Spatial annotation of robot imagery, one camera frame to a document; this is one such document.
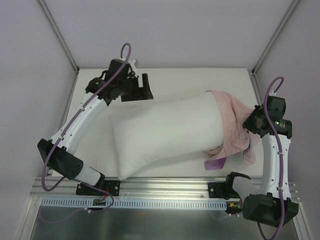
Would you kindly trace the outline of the purple Elsa print pillowcase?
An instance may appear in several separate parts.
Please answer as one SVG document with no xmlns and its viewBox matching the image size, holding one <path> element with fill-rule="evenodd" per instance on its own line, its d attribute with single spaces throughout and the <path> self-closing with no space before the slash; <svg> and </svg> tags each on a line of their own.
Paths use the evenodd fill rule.
<svg viewBox="0 0 320 240">
<path fill-rule="evenodd" d="M 205 161 L 207 171 L 220 170 L 224 167 L 228 157 L 242 153 L 242 160 L 246 166 L 256 162 L 255 146 L 260 137 L 243 127 L 243 123 L 253 109 L 247 107 L 235 96 L 223 91 L 210 91 L 214 96 L 223 127 L 223 143 L 221 146 L 209 150 L 211 157 Z"/>
</svg>

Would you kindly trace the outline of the white pillow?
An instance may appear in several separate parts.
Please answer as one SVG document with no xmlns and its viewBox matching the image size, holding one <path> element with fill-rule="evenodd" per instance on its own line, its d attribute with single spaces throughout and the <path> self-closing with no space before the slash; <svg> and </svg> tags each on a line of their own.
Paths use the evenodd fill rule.
<svg viewBox="0 0 320 240">
<path fill-rule="evenodd" d="M 111 126 L 121 180 L 154 162 L 213 150 L 224 140 L 221 113 L 210 91 L 118 113 Z"/>
</svg>

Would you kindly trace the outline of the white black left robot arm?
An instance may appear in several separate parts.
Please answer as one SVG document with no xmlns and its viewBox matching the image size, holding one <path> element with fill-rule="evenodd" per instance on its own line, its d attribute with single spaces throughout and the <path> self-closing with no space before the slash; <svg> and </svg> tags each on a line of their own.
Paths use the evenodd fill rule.
<svg viewBox="0 0 320 240">
<path fill-rule="evenodd" d="M 122 102 L 152 100 L 147 73 L 139 76 L 135 59 L 113 59 L 107 70 L 89 81 L 84 95 L 74 113 L 49 140 L 41 139 L 37 148 L 44 169 L 50 168 L 63 179 L 75 180 L 86 186 L 93 195 L 105 188 L 105 176 L 86 165 L 74 154 L 94 120 L 120 98 Z"/>
</svg>

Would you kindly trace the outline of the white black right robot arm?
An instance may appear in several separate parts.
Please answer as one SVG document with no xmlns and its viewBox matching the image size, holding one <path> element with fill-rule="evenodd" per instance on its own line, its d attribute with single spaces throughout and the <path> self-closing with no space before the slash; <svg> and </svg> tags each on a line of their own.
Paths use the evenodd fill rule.
<svg viewBox="0 0 320 240">
<path fill-rule="evenodd" d="M 250 133 L 259 135 L 263 146 L 263 172 L 260 188 L 245 174 L 231 172 L 224 183 L 225 199 L 242 200 L 246 220 L 272 227 L 282 227 L 298 212 L 292 202 L 288 183 L 288 151 L 292 138 L 292 122 L 283 118 L 284 98 L 267 96 L 243 123 Z"/>
</svg>

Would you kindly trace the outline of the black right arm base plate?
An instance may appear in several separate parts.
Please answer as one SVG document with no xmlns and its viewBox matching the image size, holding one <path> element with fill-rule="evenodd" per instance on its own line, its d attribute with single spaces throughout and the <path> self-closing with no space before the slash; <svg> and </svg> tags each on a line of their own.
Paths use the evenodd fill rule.
<svg viewBox="0 0 320 240">
<path fill-rule="evenodd" d="M 239 194 L 226 182 L 209 182 L 207 190 L 211 199 L 240 199 Z"/>
</svg>

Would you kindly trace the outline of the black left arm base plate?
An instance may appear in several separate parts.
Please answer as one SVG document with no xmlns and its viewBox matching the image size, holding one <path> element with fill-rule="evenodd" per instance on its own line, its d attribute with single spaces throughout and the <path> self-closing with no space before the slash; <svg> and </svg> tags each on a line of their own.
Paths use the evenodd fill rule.
<svg viewBox="0 0 320 240">
<path fill-rule="evenodd" d="M 118 197 L 121 189 L 121 182 L 119 180 L 107 180 L 105 178 L 102 178 L 102 180 L 99 180 L 94 187 L 99 190 L 93 189 L 93 186 L 89 187 L 84 183 L 80 183 L 77 185 L 75 194 L 77 196 L 101 197 L 105 194 L 104 192 L 100 191 L 100 190 L 103 190 L 111 194 L 113 197 Z"/>
</svg>

